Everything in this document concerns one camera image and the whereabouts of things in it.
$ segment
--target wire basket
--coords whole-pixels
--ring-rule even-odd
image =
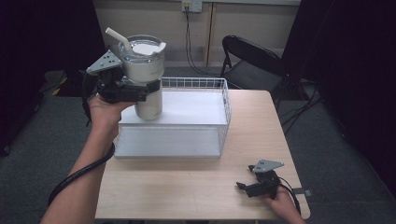
[[[224,78],[163,77],[163,113],[140,119],[122,112],[116,157],[218,158],[231,121]]]

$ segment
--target human arm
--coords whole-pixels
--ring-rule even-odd
[[[305,221],[297,212],[289,192],[282,188],[277,187],[276,198],[273,200],[268,196],[262,196],[262,200],[270,206],[274,212],[285,219],[289,224],[303,224]]]
[[[103,158],[118,135],[120,112],[134,103],[105,103],[100,96],[90,100],[92,130],[69,175]],[[93,223],[106,164],[73,181],[52,201],[41,223]]]

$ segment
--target electrical outlet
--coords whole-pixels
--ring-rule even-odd
[[[202,1],[192,1],[191,2],[192,12],[202,12]]]
[[[181,11],[192,11],[191,1],[181,1]]]

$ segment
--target black chair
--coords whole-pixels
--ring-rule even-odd
[[[289,79],[281,59],[271,50],[236,35],[225,36],[222,46],[225,59],[220,76],[230,88],[269,91],[277,110]],[[240,59],[234,66],[230,54]]]

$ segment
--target forearm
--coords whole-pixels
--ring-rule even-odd
[[[92,131],[70,175],[103,158],[112,144],[109,134]],[[93,223],[105,165],[73,181],[53,200],[42,223]]]
[[[300,216],[300,214],[293,214],[285,217],[286,221],[289,224],[305,224],[305,220]]]

